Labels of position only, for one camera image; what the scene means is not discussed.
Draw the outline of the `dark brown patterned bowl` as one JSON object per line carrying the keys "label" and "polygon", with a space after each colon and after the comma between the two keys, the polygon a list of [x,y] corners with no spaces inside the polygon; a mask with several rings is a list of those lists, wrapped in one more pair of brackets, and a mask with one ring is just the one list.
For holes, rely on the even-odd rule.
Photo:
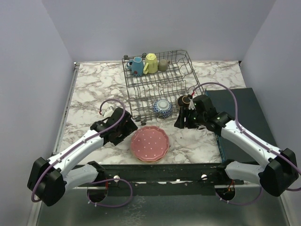
{"label": "dark brown patterned bowl", "polygon": [[192,95],[182,95],[177,99],[177,105],[179,107],[188,108],[191,100],[192,100]]}

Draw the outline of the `red blue patterned bowl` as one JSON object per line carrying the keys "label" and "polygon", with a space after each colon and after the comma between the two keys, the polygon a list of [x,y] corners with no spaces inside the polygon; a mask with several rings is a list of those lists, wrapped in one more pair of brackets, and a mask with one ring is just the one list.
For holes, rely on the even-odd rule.
{"label": "red blue patterned bowl", "polygon": [[169,101],[165,99],[159,99],[154,102],[153,111],[157,118],[165,119],[172,115],[173,106]]}

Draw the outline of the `pink dotted plate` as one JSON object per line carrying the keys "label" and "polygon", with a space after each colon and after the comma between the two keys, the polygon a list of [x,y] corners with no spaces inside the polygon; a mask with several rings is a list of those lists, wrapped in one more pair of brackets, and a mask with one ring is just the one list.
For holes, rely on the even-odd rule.
{"label": "pink dotted plate", "polygon": [[165,156],[170,148],[169,137],[157,126],[144,126],[131,138],[130,150],[135,157]]}

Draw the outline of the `tan plate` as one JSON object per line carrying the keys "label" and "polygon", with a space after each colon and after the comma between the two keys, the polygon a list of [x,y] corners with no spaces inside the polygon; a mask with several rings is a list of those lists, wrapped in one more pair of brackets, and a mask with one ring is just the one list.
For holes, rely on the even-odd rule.
{"label": "tan plate", "polygon": [[154,163],[154,162],[158,162],[161,159],[163,159],[164,156],[154,156],[153,158],[147,158],[146,156],[144,157],[136,157],[136,159],[138,159],[141,162],[146,162],[146,163]]}

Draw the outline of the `grey wire dish rack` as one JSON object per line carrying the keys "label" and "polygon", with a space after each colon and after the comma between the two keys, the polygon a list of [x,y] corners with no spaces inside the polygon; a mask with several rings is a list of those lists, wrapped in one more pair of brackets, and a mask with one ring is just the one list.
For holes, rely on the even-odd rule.
{"label": "grey wire dish rack", "polygon": [[178,117],[178,98],[191,94],[200,84],[186,50],[158,52],[155,55],[157,60],[169,62],[167,70],[142,76],[133,76],[127,67],[134,56],[124,55],[122,58],[130,111],[133,120],[143,126],[148,121],[163,118],[153,111],[153,104],[159,99],[169,101],[172,104],[171,116]]}

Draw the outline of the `small grey mug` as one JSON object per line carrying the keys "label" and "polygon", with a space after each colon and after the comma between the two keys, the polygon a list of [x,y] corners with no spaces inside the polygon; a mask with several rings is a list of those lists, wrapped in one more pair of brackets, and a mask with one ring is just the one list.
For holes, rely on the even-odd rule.
{"label": "small grey mug", "polygon": [[169,60],[161,59],[158,63],[158,70],[165,72],[169,67]]}

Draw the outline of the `yellow cream mug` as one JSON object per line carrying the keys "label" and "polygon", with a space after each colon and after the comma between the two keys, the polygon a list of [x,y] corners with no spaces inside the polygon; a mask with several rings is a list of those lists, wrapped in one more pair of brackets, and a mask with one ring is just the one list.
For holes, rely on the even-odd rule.
{"label": "yellow cream mug", "polygon": [[148,53],[145,57],[145,66],[143,68],[143,74],[156,73],[158,70],[157,56],[154,53]]}

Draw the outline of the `blue mug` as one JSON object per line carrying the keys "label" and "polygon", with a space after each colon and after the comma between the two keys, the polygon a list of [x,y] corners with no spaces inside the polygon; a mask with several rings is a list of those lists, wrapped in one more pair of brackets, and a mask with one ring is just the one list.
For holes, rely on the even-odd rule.
{"label": "blue mug", "polygon": [[127,68],[130,69],[132,76],[142,76],[143,75],[143,59],[139,56],[134,57],[133,60],[127,62]]}

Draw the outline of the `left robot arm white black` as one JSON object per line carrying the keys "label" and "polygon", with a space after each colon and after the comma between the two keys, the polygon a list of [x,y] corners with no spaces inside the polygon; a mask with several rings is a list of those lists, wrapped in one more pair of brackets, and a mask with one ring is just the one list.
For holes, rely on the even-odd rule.
{"label": "left robot arm white black", "polygon": [[131,114],[118,107],[111,116],[94,122],[79,140],[64,151],[46,160],[38,158],[33,163],[27,183],[32,201],[52,206],[67,190],[84,184],[105,184],[107,173],[101,165],[90,161],[77,167],[78,163],[107,143],[119,144],[136,130]]}

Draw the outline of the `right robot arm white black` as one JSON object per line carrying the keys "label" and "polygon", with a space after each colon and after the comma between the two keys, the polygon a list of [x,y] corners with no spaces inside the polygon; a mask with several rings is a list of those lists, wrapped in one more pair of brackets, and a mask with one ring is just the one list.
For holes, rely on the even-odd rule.
{"label": "right robot arm white black", "polygon": [[256,164],[240,163],[228,160],[217,171],[217,181],[223,185],[233,179],[248,181],[260,185],[273,196],[289,191],[298,179],[295,153],[290,149],[281,150],[260,139],[236,118],[226,112],[218,112],[210,97],[185,95],[178,98],[179,116],[174,126],[179,129],[196,129],[205,126],[208,131],[234,143],[250,155]]}

